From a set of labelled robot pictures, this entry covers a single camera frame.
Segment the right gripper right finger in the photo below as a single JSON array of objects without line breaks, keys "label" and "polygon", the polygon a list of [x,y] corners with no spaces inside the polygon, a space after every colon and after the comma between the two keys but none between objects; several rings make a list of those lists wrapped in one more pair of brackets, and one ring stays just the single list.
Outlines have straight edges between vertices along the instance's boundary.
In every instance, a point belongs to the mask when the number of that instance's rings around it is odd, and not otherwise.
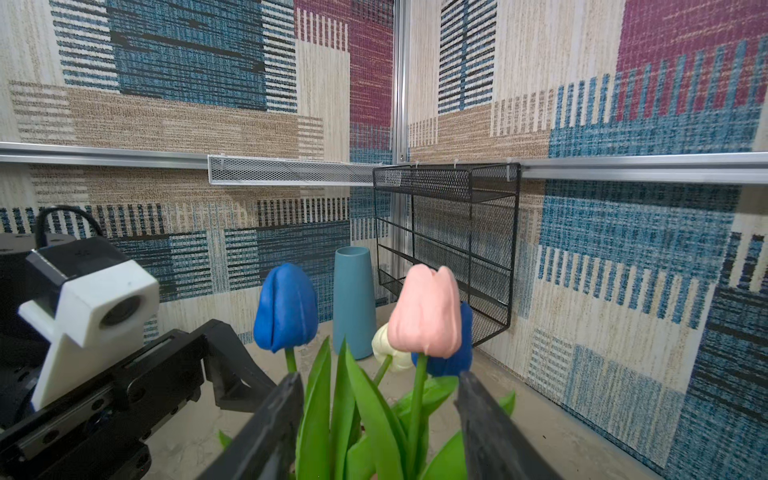
[{"label": "right gripper right finger", "polygon": [[560,477],[471,372],[459,377],[456,408],[470,479]]}]

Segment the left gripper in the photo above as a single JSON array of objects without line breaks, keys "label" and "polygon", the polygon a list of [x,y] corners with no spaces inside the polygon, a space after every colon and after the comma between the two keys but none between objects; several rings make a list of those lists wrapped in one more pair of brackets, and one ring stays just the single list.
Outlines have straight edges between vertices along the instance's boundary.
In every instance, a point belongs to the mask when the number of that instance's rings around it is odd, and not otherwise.
[{"label": "left gripper", "polygon": [[213,386],[222,410],[254,413],[277,387],[229,324],[174,330],[1,436],[4,479],[142,479],[148,439]]}]

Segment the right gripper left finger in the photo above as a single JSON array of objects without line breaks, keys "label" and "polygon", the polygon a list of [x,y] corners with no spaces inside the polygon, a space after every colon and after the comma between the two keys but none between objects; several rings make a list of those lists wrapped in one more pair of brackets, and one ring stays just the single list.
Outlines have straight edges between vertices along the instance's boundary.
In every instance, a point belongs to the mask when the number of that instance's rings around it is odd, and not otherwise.
[{"label": "right gripper left finger", "polygon": [[303,416],[301,376],[286,375],[202,479],[288,479]]}]

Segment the white artificial tulip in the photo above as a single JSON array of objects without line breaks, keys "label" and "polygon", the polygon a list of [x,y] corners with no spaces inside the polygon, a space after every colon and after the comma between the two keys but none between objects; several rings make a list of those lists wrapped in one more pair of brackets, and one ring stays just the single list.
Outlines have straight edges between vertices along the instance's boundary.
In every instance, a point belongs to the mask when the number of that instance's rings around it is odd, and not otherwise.
[{"label": "white artificial tulip", "polygon": [[384,324],[375,333],[372,342],[372,352],[380,364],[373,383],[378,386],[387,373],[400,373],[413,367],[411,354],[395,349],[388,339],[389,324]]}]

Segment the pink artificial tulip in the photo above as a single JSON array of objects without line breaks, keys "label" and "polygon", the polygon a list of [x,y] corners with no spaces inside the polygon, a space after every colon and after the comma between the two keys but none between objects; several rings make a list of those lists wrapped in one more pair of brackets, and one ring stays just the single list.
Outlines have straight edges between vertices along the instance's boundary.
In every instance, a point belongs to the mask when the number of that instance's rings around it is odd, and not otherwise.
[{"label": "pink artificial tulip", "polygon": [[447,359],[462,344],[460,295],[453,272],[446,266],[433,270],[417,264],[410,268],[388,324],[390,344],[399,351],[417,355],[406,427],[355,360],[347,355],[345,363],[375,473],[380,479],[409,479],[417,473],[428,360]]}]

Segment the teal ceramic vase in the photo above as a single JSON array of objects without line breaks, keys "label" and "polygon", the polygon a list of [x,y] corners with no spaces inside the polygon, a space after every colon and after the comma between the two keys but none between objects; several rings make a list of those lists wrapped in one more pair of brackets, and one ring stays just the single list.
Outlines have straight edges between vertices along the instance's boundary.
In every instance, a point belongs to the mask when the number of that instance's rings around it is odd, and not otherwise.
[{"label": "teal ceramic vase", "polygon": [[347,246],[335,252],[333,290],[333,349],[343,342],[356,360],[373,354],[377,331],[376,304],[370,250]]}]

